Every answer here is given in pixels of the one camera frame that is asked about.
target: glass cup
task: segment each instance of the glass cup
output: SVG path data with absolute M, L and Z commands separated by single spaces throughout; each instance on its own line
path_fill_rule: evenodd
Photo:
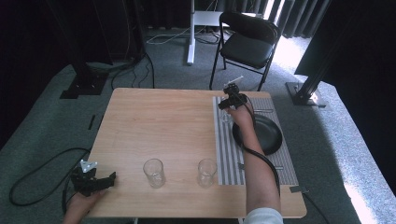
M 215 161 L 203 159 L 198 164 L 198 184 L 203 188 L 210 187 L 214 182 L 214 176 L 218 166 Z
M 225 110 L 220 110 L 220 120 L 224 123 L 230 123 L 233 122 L 233 118 L 229 113 L 227 113 Z
M 165 174 L 163 172 L 163 163 L 158 159 L 151 159 L 145 162 L 143 171 L 148 178 L 149 184 L 155 188 L 160 188 L 165 184 Z

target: sleeve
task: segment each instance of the sleeve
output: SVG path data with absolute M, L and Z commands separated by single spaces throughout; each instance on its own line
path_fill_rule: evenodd
M 273 208 L 256 208 L 247 214 L 244 224 L 282 224 L 283 218 Z

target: person's arm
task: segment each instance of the person's arm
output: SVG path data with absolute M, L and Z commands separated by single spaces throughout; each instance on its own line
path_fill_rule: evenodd
M 95 206 L 95 204 L 105 194 L 105 190 L 96 191 L 91 196 L 86 197 L 76 193 L 70 200 L 66 214 L 64 215 L 63 224 L 78 224 Z
M 226 111 L 239 126 L 245 147 L 263 154 L 248 110 L 241 105 L 236 110 L 227 108 Z M 248 152 L 244 152 L 244 160 L 247 187 L 247 214 L 261 207 L 273 208 L 280 213 L 279 192 L 274 173 L 270 166 L 262 159 Z

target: black circular pad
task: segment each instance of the black circular pad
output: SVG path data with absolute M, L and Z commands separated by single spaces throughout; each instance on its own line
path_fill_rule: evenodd
M 266 156 L 275 153 L 282 145 L 282 132 L 271 119 L 259 114 L 255 114 L 254 117 L 256 118 L 256 135 L 262 151 Z M 238 146 L 242 146 L 242 134 L 235 123 L 233 124 L 233 139 Z

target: black chair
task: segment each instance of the black chair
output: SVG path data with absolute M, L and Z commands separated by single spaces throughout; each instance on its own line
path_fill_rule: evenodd
M 229 26 L 233 33 L 224 39 L 223 23 Z M 281 36 L 279 29 L 270 21 L 250 17 L 238 12 L 223 12 L 219 17 L 220 40 L 213 64 L 209 89 L 212 90 L 213 77 L 219 53 L 223 57 L 224 69 L 226 63 L 245 68 L 262 75 L 259 88 L 267 78 L 268 70 L 274 58 L 277 42 Z

